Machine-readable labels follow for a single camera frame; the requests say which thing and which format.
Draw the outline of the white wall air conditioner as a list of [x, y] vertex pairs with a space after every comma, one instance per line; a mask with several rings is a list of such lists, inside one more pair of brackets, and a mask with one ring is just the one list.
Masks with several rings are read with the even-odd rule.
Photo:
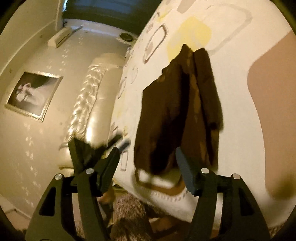
[[72, 34], [71, 27], [64, 27], [48, 40], [48, 46], [53, 48], [60, 47]]

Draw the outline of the small round desk fan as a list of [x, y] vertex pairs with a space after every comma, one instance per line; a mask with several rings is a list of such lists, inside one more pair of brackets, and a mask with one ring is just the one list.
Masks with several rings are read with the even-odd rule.
[[116, 39], [123, 44], [133, 45], [137, 41], [138, 36], [134, 36], [127, 32], [122, 32]]

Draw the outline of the dark green curtain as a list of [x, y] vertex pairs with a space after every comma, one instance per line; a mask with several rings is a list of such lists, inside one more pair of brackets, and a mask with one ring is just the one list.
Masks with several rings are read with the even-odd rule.
[[161, 0], [69, 0], [63, 18], [85, 20], [140, 35]]

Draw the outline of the dark brown plaid sweater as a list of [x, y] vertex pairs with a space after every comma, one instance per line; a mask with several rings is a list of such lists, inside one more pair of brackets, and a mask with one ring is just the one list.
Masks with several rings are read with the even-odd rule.
[[176, 149], [206, 168], [218, 166], [221, 102], [208, 52], [183, 45], [142, 92], [134, 165], [153, 175], [175, 168]]

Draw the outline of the patterned floor rug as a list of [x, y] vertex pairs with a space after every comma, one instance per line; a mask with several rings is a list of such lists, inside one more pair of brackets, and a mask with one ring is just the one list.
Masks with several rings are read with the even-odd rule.
[[106, 192], [97, 201], [101, 207], [107, 207], [106, 214], [113, 215], [111, 240], [156, 240], [171, 228], [164, 212], [129, 193], [116, 198], [112, 192]]

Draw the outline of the framed wedding photo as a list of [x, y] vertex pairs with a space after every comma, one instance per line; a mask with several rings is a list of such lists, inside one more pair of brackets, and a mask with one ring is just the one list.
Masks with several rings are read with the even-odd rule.
[[23, 72], [4, 107], [43, 122], [63, 77], [46, 72]]

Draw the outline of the cream tufted leather headboard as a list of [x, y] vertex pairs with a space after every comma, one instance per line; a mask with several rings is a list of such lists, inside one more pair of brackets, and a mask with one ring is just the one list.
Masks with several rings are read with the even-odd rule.
[[58, 167], [66, 176], [74, 173], [68, 147], [71, 139], [77, 138], [94, 149], [107, 143], [124, 65], [125, 58], [115, 53], [101, 54], [89, 65], [59, 147], [64, 157]]

